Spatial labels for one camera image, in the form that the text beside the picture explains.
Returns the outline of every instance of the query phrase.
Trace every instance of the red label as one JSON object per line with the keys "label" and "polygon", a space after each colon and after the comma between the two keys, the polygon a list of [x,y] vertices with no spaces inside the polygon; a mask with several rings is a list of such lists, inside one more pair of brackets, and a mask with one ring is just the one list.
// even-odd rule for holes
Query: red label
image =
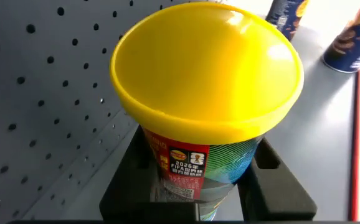
{"label": "red label", "polygon": [[143,131],[161,167],[164,187],[182,197],[199,199],[209,146],[179,142],[146,129]]}

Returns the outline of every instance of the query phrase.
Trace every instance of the black holder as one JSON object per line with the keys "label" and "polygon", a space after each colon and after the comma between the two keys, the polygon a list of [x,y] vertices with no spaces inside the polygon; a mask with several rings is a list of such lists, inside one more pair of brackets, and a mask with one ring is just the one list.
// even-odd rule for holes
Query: black holder
{"label": "black holder", "polygon": [[[156,162],[139,127],[101,202],[104,221],[192,223],[193,202],[150,202]],[[238,180],[244,220],[311,220],[317,207],[268,142],[263,139]]]}

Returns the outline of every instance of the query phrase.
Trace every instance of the dark blue can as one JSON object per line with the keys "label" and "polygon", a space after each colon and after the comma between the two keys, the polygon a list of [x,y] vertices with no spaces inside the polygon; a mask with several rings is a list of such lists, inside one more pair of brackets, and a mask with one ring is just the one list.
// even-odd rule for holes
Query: dark blue can
{"label": "dark blue can", "polygon": [[291,40],[308,3],[309,0],[274,0],[266,21],[275,25],[288,40]]}
{"label": "dark blue can", "polygon": [[360,69],[360,10],[326,49],[323,61],[340,72],[356,72]]}

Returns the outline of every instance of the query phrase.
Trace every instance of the can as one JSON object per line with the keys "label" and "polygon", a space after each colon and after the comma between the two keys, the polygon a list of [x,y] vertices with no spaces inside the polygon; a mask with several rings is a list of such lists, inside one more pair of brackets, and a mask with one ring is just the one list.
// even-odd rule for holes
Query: can
{"label": "can", "polygon": [[340,72],[360,69],[360,10],[326,49],[322,59],[327,66]]}
{"label": "can", "polygon": [[301,60],[274,26],[213,2],[171,6],[138,22],[110,68],[157,163],[150,199],[198,203],[201,220],[214,218],[303,86]]}
{"label": "can", "polygon": [[305,14],[309,0],[274,0],[266,21],[273,24],[288,40],[291,40]]}

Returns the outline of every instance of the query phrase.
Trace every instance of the yellow lid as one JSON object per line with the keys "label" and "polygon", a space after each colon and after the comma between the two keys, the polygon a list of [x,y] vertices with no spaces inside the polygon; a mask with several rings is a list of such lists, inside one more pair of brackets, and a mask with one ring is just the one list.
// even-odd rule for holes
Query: yellow lid
{"label": "yellow lid", "polygon": [[177,141],[229,144],[259,136],[288,113],[303,85],[291,43],[236,7],[187,3],[132,27],[111,60],[125,110]]}

